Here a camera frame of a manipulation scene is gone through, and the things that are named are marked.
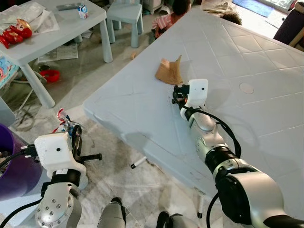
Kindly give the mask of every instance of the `small white plastic table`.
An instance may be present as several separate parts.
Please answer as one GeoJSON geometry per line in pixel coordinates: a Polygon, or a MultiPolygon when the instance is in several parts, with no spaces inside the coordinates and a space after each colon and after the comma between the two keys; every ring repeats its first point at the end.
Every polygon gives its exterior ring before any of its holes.
{"type": "Polygon", "coordinates": [[[184,83],[209,80],[207,111],[231,127],[242,158],[279,184],[286,211],[304,219],[304,53],[292,47],[192,9],[93,93],[86,114],[213,197],[211,173],[171,103],[173,86],[155,78],[162,58],[179,55],[184,83]]]}
{"type": "Polygon", "coordinates": [[[112,62],[112,51],[105,23],[106,12],[103,8],[90,1],[84,1],[88,8],[89,17],[81,19],[77,9],[58,11],[56,8],[57,5],[75,3],[75,0],[35,0],[35,2],[54,13],[60,30],[34,35],[22,43],[11,46],[9,49],[0,44],[0,54],[20,66],[42,105],[51,108],[55,105],[55,102],[30,68],[28,62],[76,38],[98,23],[100,24],[104,61],[106,63],[112,62]]]}

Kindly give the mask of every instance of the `tile pattern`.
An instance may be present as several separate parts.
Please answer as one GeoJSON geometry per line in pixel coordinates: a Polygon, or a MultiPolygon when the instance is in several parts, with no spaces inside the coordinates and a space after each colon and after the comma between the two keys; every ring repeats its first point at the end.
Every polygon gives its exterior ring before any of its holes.
{"type": "Polygon", "coordinates": [[[209,80],[206,109],[230,125],[249,163],[278,180],[286,211],[302,217],[304,197],[287,186],[304,188],[296,175],[304,161],[298,136],[304,134],[304,54],[287,45],[193,9],[85,101],[89,116],[180,181],[212,195],[212,177],[171,104],[172,86],[154,78],[162,57],[173,61],[179,54],[181,71],[190,73],[184,82],[209,80]],[[181,25],[192,36],[185,37],[181,25]]]}

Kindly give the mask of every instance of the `marble floor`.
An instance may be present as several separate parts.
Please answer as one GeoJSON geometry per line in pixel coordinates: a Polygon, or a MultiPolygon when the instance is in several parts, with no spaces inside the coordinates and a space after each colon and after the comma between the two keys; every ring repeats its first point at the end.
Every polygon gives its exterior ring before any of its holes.
{"type": "MultiPolygon", "coordinates": [[[[244,10],[241,16],[245,18],[250,14],[250,11],[244,10]]],[[[124,24],[122,30],[115,31],[116,42],[111,45],[114,60],[110,64],[103,62],[100,35],[98,27],[95,27],[92,37],[84,38],[79,45],[78,59],[49,63],[52,69],[57,69],[61,73],[59,81],[46,85],[56,102],[55,107],[42,107],[33,94],[18,114],[15,124],[10,127],[24,140],[33,143],[38,136],[50,133],[58,126],[56,113],[62,107],[74,121],[83,126],[84,155],[102,153],[102,161],[86,164],[89,185],[80,196],[83,211],[79,227],[96,227],[102,208],[114,196],[121,197],[127,208],[128,228],[156,227],[157,216],[162,210],[167,210],[171,214],[184,214],[196,221],[201,228],[206,227],[206,211],[211,198],[204,197],[203,219],[198,219],[196,191],[185,187],[165,171],[148,162],[132,170],[130,165],[141,158],[140,153],[102,126],[89,120],[81,106],[86,98],[131,61],[130,55],[134,51],[139,54],[149,45],[148,32],[156,16],[143,17],[145,33],[140,36],[140,47],[137,49],[130,46],[131,26],[124,24]]],[[[32,62],[32,67],[37,69],[38,63],[32,62]]],[[[0,96],[13,111],[16,111],[29,91],[28,85],[12,84],[9,89],[2,89],[0,96]]],[[[212,210],[211,222],[213,228],[240,227],[232,224],[223,215],[218,203],[212,210]]],[[[35,223],[33,219],[29,219],[19,227],[35,227],[35,223]]]]}

